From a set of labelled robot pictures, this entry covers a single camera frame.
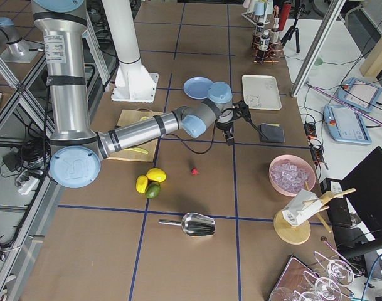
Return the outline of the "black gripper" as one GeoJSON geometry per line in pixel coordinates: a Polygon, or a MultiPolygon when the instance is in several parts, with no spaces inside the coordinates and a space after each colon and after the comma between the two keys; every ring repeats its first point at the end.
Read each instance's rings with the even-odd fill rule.
{"type": "Polygon", "coordinates": [[[243,100],[233,103],[231,108],[224,109],[216,121],[215,126],[223,131],[226,144],[228,146],[235,144],[235,139],[233,136],[233,123],[238,119],[244,119],[244,121],[249,124],[251,123],[249,106],[243,100]]]}

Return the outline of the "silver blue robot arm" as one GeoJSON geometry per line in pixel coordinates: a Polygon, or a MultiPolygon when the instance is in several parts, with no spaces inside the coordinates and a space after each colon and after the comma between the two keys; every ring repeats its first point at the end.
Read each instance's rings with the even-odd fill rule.
{"type": "Polygon", "coordinates": [[[50,174],[58,184],[69,188],[87,186],[98,176],[103,159],[179,129],[197,138],[215,125],[232,144],[233,122],[250,120],[248,105],[242,101],[233,103],[230,86],[216,82],[195,108],[182,106],[107,133],[94,132],[88,112],[82,43],[88,28],[85,1],[33,1],[32,10],[45,46],[55,123],[50,136],[50,174]]]}
{"type": "Polygon", "coordinates": [[[25,40],[8,17],[0,17],[1,58],[6,63],[31,63],[38,53],[37,46],[25,40]]]}

